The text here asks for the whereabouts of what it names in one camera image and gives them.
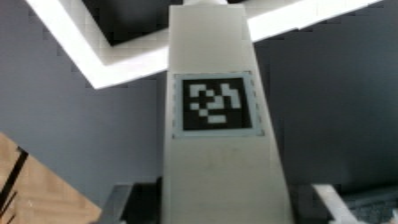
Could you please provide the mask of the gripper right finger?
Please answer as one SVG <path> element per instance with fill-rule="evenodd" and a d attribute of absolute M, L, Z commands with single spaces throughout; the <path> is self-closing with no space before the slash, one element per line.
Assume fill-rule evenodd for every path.
<path fill-rule="evenodd" d="M 365 224 L 331 184 L 297 186 L 297 224 Z"/>

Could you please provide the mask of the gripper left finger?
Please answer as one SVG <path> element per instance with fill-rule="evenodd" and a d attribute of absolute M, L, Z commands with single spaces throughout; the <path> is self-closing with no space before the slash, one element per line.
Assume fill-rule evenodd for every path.
<path fill-rule="evenodd" d="M 95 224 L 160 224 L 160 184 L 114 186 Z"/>

